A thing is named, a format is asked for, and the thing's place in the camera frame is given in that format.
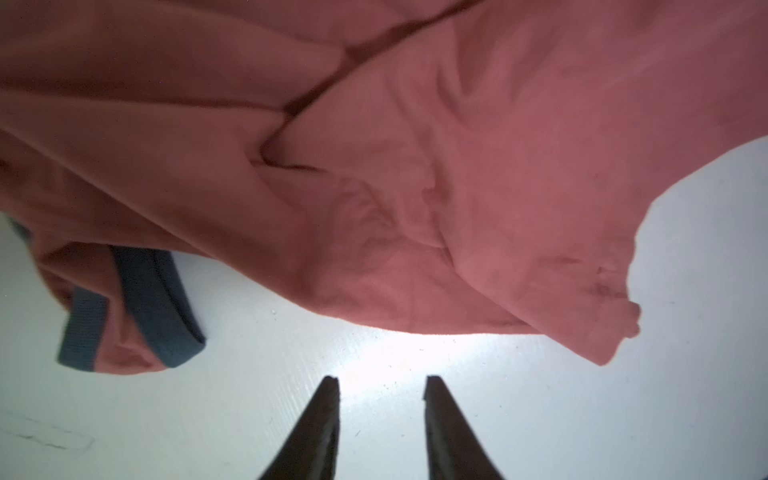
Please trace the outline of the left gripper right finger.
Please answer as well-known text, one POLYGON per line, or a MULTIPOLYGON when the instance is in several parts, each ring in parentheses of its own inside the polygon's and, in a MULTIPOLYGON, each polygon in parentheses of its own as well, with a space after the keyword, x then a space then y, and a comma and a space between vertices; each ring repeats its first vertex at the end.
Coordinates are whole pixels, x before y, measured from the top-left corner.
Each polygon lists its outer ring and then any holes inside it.
POLYGON ((427 377, 423 400, 429 478, 501 480, 441 377, 427 377))

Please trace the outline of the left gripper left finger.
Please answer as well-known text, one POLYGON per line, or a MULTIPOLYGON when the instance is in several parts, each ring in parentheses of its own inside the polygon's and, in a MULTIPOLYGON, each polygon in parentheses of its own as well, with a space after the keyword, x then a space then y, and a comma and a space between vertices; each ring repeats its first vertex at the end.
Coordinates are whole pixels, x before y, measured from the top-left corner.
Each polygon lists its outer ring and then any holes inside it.
POLYGON ((339 381, 326 376, 260 479, 333 479, 339 434, 339 381))

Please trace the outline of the maroon tank top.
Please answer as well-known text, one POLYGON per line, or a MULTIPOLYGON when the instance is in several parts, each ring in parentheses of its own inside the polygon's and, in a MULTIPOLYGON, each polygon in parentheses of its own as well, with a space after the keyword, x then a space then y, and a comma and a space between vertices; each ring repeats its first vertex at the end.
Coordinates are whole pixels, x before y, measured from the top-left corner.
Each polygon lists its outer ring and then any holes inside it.
POLYGON ((80 371, 203 349, 173 252, 603 365, 651 203, 766 133, 763 1, 1 5, 1 211, 80 371))

